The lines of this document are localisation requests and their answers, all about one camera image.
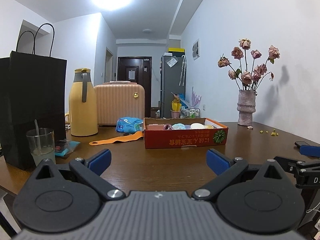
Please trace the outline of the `black phone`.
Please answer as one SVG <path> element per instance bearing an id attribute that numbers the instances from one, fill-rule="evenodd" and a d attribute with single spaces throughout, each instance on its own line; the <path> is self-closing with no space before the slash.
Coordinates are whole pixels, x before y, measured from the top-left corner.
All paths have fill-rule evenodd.
<path id="1" fill-rule="evenodd" d="M 307 142 L 304 142 L 304 141 L 296 141 L 295 142 L 295 146 L 297 148 L 300 148 L 301 146 L 309 146 L 309 144 Z"/>

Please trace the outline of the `yellow thermos jug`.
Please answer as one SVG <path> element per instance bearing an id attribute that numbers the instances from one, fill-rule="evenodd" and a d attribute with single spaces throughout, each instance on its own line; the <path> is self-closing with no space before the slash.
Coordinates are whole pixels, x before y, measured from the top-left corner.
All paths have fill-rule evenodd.
<path id="1" fill-rule="evenodd" d="M 71 135 L 88 137 L 98 133 L 97 96 L 91 81 L 91 70 L 79 68 L 69 93 Z"/>

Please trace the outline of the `dark entrance door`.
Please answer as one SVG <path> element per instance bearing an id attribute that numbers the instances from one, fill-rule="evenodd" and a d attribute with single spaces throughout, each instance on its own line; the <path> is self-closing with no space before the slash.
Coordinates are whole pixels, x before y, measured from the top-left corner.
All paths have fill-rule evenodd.
<path id="1" fill-rule="evenodd" d="M 130 81 L 145 90 L 145 117 L 151 115 L 151 64 L 152 57 L 119 57 L 117 80 Z"/>

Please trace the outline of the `pink satin scrunchie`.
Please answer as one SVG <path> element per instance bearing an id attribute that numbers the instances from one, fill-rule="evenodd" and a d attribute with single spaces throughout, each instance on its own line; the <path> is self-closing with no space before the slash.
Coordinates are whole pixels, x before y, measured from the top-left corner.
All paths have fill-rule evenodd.
<path id="1" fill-rule="evenodd" d="M 173 127 L 171 124 L 165 124 L 163 127 L 164 130 L 173 130 Z"/>

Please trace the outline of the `glass cup with drink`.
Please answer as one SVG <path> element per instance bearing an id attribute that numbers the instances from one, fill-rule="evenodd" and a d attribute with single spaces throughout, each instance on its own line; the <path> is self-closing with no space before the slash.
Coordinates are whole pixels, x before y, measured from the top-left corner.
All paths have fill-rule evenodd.
<path id="1" fill-rule="evenodd" d="M 29 130 L 26 133 L 26 137 L 35 165 L 39 165 L 44 159 L 50 159 L 53 163 L 56 163 L 54 130 L 51 128 L 40 128 L 36 119 L 34 123 L 35 129 Z"/>

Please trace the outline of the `brick red sponge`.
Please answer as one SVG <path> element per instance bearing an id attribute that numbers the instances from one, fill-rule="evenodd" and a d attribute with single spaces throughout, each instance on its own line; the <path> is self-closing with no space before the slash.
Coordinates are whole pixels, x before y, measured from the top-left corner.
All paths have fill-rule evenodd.
<path id="1" fill-rule="evenodd" d="M 164 129 L 164 124 L 149 124 L 146 126 L 147 130 L 158 131 Z"/>

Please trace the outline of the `pink ribbed suitcase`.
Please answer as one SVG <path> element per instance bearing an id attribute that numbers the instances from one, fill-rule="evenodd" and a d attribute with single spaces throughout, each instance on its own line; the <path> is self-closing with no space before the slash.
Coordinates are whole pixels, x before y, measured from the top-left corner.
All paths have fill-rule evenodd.
<path id="1" fill-rule="evenodd" d="M 99 126 L 113 126 L 119 118 L 143 119 L 145 116 L 145 90 L 130 81 L 111 81 L 94 86 L 97 96 Z"/>

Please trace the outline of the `grey refrigerator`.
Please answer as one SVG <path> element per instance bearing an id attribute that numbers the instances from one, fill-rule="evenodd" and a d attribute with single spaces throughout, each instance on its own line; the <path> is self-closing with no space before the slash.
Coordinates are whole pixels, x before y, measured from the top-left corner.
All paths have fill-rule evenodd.
<path id="1" fill-rule="evenodd" d="M 185 86 L 180 81 L 182 57 L 162 56 L 161 58 L 160 117 L 171 118 L 171 102 L 174 94 L 185 94 Z"/>

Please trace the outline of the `blue snack wrapper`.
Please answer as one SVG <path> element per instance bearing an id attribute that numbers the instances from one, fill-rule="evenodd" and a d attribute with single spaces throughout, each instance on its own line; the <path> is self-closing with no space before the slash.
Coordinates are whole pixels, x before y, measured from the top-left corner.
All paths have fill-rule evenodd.
<path id="1" fill-rule="evenodd" d="M 55 145 L 55 156 L 67 159 L 79 145 L 78 141 L 59 140 Z"/>

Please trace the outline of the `yellow box on fridge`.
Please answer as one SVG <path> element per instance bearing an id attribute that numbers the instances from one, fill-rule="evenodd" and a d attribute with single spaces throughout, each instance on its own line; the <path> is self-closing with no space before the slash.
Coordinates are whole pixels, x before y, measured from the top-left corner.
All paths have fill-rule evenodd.
<path id="1" fill-rule="evenodd" d="M 169 53 L 185 53 L 185 49 L 169 47 L 168 52 Z"/>

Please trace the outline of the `pink ceramic vase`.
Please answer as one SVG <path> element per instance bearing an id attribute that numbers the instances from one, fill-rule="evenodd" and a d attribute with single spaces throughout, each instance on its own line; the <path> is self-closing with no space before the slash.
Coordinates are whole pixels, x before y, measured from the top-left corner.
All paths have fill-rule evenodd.
<path id="1" fill-rule="evenodd" d="M 238 125 L 251 126 L 255 113 L 256 94 L 253 90 L 239 90 L 237 110 L 239 112 Z"/>

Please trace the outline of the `wall electrical panel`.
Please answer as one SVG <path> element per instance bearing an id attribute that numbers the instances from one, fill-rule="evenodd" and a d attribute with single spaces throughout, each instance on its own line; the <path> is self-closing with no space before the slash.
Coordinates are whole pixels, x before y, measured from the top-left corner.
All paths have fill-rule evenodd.
<path id="1" fill-rule="evenodd" d="M 193 60 L 196 60 L 200 57 L 200 41 L 199 40 L 196 40 L 192 46 L 192 55 L 193 55 Z"/>

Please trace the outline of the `red orange cardboard box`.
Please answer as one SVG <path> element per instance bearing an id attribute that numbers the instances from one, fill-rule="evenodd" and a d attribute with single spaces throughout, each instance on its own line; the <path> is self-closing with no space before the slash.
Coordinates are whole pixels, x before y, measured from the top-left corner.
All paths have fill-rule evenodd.
<path id="1" fill-rule="evenodd" d="M 190 129 L 191 124 L 214 125 L 216 129 Z M 180 130 L 147 130 L 149 124 L 185 124 Z M 225 145 L 228 127 L 208 118 L 198 119 L 144 119 L 144 144 L 146 149 L 182 148 Z"/>

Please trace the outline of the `light blue plush toy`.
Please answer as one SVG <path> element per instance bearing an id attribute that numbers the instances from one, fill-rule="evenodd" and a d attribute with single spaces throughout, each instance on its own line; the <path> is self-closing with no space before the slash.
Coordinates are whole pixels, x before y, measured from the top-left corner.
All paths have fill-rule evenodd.
<path id="1" fill-rule="evenodd" d="M 172 129 L 174 129 L 174 130 L 180 130 L 180 129 L 186 129 L 186 127 L 185 127 L 185 124 L 178 123 L 178 124 L 172 125 Z"/>

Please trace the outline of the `dried pink roses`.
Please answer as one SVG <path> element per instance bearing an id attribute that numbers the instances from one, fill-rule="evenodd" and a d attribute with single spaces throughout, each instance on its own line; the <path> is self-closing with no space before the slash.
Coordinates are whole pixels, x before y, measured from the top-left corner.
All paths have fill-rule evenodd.
<path id="1" fill-rule="evenodd" d="M 234 80 L 240 90 L 250 90 L 256 92 L 267 76 L 270 80 L 274 80 L 274 74 L 267 69 L 267 65 L 274 64 L 280 58 L 280 51 L 277 47 L 271 45 L 268 48 L 266 60 L 264 63 L 257 64 L 257 60 L 261 59 L 262 53 L 255 49 L 251 49 L 251 40 L 242 38 L 239 45 L 231 51 L 231 57 L 237 61 L 233 66 L 230 59 L 225 55 L 220 56 L 217 66 L 219 68 L 228 67 L 228 76 Z"/>

